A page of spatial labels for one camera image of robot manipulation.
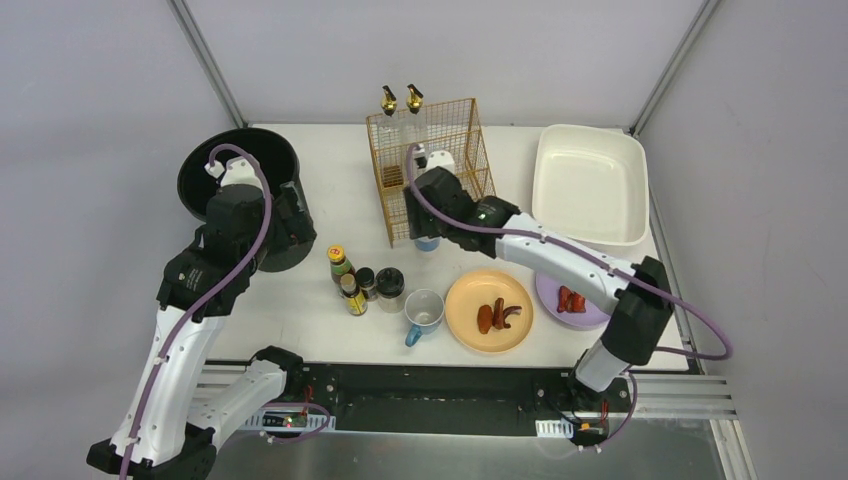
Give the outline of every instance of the blue mug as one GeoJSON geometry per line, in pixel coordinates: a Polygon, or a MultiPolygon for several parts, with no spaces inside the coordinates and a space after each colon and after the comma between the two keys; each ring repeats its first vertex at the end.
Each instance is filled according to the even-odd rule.
{"type": "Polygon", "coordinates": [[[413,241],[415,242],[415,246],[418,248],[418,250],[421,250],[422,252],[432,252],[433,250],[439,248],[440,240],[441,239],[439,237],[436,237],[436,238],[422,237],[422,238],[416,238],[413,241]]]}
{"type": "Polygon", "coordinates": [[[403,313],[412,324],[405,342],[407,347],[411,347],[422,336],[439,328],[445,318],[445,301],[432,290],[416,290],[406,297],[403,313]]]}

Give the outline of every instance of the purple plate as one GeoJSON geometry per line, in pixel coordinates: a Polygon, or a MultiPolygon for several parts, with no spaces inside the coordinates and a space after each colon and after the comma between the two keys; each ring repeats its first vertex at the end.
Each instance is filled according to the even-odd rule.
{"type": "Polygon", "coordinates": [[[557,313],[556,307],[559,304],[559,287],[561,286],[561,283],[551,277],[541,273],[536,274],[536,295],[552,317],[575,330],[593,330],[609,321],[609,315],[600,311],[589,300],[586,300],[586,313],[557,313]]]}

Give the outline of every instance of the red food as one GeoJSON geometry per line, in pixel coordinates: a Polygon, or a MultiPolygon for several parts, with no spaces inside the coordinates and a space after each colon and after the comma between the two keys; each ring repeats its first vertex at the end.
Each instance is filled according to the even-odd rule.
{"type": "Polygon", "coordinates": [[[489,329],[492,328],[492,317],[494,317],[494,313],[492,307],[488,305],[483,305],[477,310],[477,329],[483,335],[489,333],[489,329]]]}
{"type": "Polygon", "coordinates": [[[512,307],[504,308],[504,328],[512,328],[512,325],[506,323],[506,319],[510,315],[521,315],[521,305],[513,305],[512,307]]]}
{"type": "Polygon", "coordinates": [[[557,313],[562,313],[568,310],[568,301],[571,299],[571,290],[565,285],[559,287],[559,302],[557,303],[557,313]]]}
{"type": "Polygon", "coordinates": [[[504,314],[503,314],[503,298],[498,298],[495,301],[495,316],[492,319],[492,326],[497,330],[504,329],[504,314]]]}
{"type": "Polygon", "coordinates": [[[579,293],[571,294],[571,313],[586,313],[586,298],[579,293]]]}

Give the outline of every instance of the reflective floor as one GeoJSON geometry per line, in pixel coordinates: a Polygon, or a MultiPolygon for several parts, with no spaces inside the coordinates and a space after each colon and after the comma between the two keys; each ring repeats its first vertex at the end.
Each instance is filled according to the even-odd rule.
{"type": "Polygon", "coordinates": [[[708,421],[634,419],[605,446],[578,453],[565,439],[334,432],[268,445],[237,432],[213,480],[722,479],[708,421]]]}

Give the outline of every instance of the wire rack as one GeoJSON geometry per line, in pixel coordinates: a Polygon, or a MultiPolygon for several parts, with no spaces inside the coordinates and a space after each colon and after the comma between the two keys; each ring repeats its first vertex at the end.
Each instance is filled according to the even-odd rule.
{"type": "Polygon", "coordinates": [[[428,152],[450,152],[456,162],[456,176],[474,200],[495,195],[476,99],[425,105],[417,116],[409,110],[399,110],[392,117],[380,113],[367,117],[365,123],[392,247],[396,240],[409,238],[403,189],[407,185],[406,151],[411,143],[423,143],[428,152]],[[417,122],[417,129],[412,127],[413,122],[417,122]]]}

